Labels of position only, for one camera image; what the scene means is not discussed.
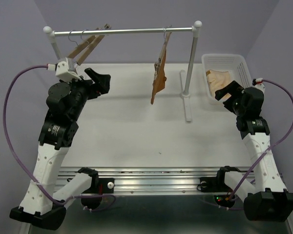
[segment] metal hanger hook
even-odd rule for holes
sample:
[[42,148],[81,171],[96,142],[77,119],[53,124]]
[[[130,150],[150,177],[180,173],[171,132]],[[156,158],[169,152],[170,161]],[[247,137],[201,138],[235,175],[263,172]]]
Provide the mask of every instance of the metal hanger hook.
[[163,28],[163,31],[164,31],[164,39],[166,39],[166,37],[167,37],[166,29],[167,29],[167,28],[171,28],[171,27],[172,27],[172,25],[169,26],[169,27],[165,27],[165,28]]
[[89,43],[87,40],[84,40],[84,39],[83,39],[83,33],[84,33],[84,31],[87,31],[87,30],[89,30],[89,29],[86,29],[86,30],[83,30],[83,31],[82,31],[82,33],[80,34],[80,38],[81,38],[83,41],[87,42],[88,45],[90,45],[90,43]]
[[72,30],[72,31],[69,32],[69,34],[68,34],[68,40],[71,41],[71,42],[76,43],[77,46],[78,46],[78,42],[76,42],[75,40],[71,40],[71,39],[69,38],[70,34],[71,34],[73,31],[74,31],[74,30]]

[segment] white cable connector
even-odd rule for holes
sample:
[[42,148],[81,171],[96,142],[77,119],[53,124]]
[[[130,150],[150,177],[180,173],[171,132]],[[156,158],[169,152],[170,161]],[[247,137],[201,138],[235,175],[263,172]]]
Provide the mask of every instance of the white cable connector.
[[47,70],[48,71],[55,71],[55,69],[56,69],[56,65],[55,64],[50,64],[50,63],[48,63],[47,64]]
[[263,93],[265,93],[265,86],[263,84],[263,79],[262,78],[257,78],[255,79],[255,85],[254,88],[259,89],[260,91],[262,91]]

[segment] white tabletop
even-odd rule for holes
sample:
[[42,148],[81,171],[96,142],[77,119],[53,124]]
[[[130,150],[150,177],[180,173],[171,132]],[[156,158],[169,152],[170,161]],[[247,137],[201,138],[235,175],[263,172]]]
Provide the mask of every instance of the white tabletop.
[[166,64],[166,88],[150,104],[153,64],[84,64],[111,75],[110,92],[87,102],[63,167],[250,166],[235,115],[210,105],[202,65],[190,84],[192,123],[185,122],[180,70]]

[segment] black clamp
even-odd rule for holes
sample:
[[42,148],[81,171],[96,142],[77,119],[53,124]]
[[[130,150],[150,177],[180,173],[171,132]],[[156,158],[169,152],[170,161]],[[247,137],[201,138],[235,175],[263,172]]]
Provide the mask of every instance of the black clamp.
[[[92,177],[91,186],[84,191],[84,194],[112,194],[114,193],[114,178],[99,178],[98,171],[87,167],[82,167],[78,173],[85,173]],[[82,198],[81,203],[89,209],[96,209],[102,203],[102,197],[99,198]]]
[[221,167],[216,177],[201,177],[200,184],[197,186],[198,190],[203,193],[221,193],[228,192],[231,188],[229,188],[225,184],[225,173],[226,172],[241,172],[236,167],[225,166]]

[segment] vertical pole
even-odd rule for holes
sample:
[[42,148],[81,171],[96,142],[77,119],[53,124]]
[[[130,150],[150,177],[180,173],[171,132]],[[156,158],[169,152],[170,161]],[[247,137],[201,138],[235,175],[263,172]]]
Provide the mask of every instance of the vertical pole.
[[61,54],[60,49],[59,49],[57,42],[55,40],[54,32],[52,31],[52,29],[49,26],[45,26],[43,28],[43,31],[47,34],[47,37],[52,45],[52,48],[55,52],[55,55],[57,56],[58,59],[61,59],[62,54]]
[[199,38],[199,31],[200,31],[201,27],[202,27],[202,22],[201,21],[196,21],[194,23],[194,26],[192,27],[193,28],[193,41],[192,41],[191,55],[190,55],[190,60],[189,60],[189,65],[188,65],[185,89],[184,89],[184,91],[182,93],[182,95],[184,97],[189,96],[189,87],[190,87],[190,81],[191,81],[191,76],[192,76],[196,45],[197,45],[197,41],[198,41],[198,38]]

